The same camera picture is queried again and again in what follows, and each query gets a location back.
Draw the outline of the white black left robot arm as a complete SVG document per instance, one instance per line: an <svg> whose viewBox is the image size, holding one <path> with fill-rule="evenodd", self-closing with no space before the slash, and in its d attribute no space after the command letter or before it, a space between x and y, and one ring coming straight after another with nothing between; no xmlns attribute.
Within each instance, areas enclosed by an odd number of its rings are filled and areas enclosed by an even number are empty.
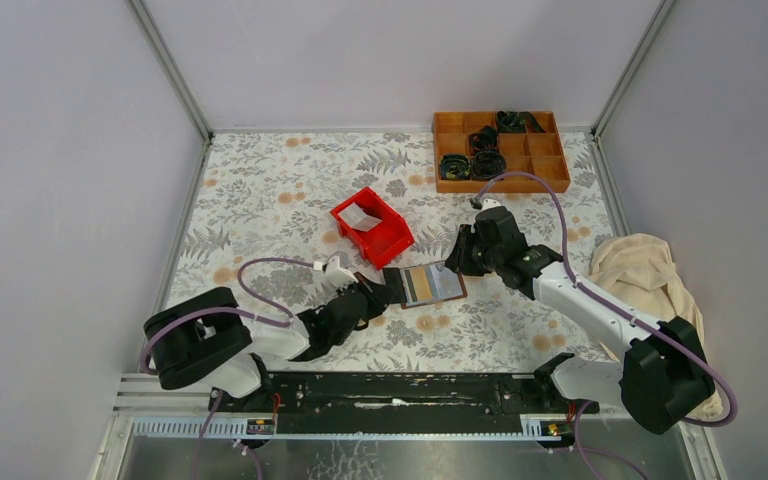
<svg viewBox="0 0 768 480"><path fill-rule="evenodd" d="M324 305L276 320L241 309L229 288L217 287L144 323L140 369L157 377L164 390L201 383L256 411L270 397L265 358L318 359L397 299L392 288L359 280Z"/></svg>

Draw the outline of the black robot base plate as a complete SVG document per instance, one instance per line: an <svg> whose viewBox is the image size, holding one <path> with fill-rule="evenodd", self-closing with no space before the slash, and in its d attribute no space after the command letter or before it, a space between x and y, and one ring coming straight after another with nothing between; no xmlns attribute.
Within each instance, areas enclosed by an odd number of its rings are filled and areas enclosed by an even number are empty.
<svg viewBox="0 0 768 480"><path fill-rule="evenodd" d="M564 426L599 410L532 374L283 371L242 399L211 396L221 413L263 414L278 433L300 435L523 434L527 419Z"/></svg>

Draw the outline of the orange card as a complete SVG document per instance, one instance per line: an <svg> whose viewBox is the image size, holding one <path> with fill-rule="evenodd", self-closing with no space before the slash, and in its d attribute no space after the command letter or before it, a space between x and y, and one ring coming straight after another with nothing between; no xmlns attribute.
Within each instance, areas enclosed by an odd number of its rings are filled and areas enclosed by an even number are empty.
<svg viewBox="0 0 768 480"><path fill-rule="evenodd" d="M426 266L417 266L404 271L404 286L408 305L420 305L433 299L433 290Z"/></svg>

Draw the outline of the light blue card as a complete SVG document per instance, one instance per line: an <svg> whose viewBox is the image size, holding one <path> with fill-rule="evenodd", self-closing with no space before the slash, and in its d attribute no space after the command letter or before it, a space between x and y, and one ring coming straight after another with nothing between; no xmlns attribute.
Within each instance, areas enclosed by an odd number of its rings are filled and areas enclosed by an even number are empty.
<svg viewBox="0 0 768 480"><path fill-rule="evenodd" d="M461 277L448 269L444 262L438 262L430 267L430 282L435 299L448 301L464 294Z"/></svg>

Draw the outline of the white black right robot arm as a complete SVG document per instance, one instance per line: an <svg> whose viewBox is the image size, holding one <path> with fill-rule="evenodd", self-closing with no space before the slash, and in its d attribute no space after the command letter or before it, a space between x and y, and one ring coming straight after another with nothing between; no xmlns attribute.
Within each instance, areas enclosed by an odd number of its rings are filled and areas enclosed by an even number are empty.
<svg viewBox="0 0 768 480"><path fill-rule="evenodd" d="M503 206L482 209L457 229L444 265L465 277L498 276L524 297L550 307L603 342L616 361L561 353L534 370L533 396L557 412L571 400L624 409L663 434L716 392L697 330L676 316L640 312L579 276L561 253L530 244Z"/></svg>

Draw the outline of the brown leather card holder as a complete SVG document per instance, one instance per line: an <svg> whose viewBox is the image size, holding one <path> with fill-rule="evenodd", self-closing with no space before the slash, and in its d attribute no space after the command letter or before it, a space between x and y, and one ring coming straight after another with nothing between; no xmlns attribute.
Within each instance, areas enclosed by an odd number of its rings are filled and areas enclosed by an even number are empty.
<svg viewBox="0 0 768 480"><path fill-rule="evenodd" d="M404 309L440 304L468 296L462 276L450 270L444 261L397 269L395 279L401 285L400 304Z"/></svg>

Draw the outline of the red plastic bin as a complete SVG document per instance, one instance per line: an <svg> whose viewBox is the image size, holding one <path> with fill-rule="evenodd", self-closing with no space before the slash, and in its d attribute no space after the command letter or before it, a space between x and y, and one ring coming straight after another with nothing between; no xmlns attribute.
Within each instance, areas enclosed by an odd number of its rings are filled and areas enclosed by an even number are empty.
<svg viewBox="0 0 768 480"><path fill-rule="evenodd" d="M339 214L351 203L381 219L381 223L368 232L350 229ZM415 243L406 220L370 187L364 187L332 208L330 215L337 223L339 235L347 238L358 249L360 257L378 270L387 267Z"/></svg>

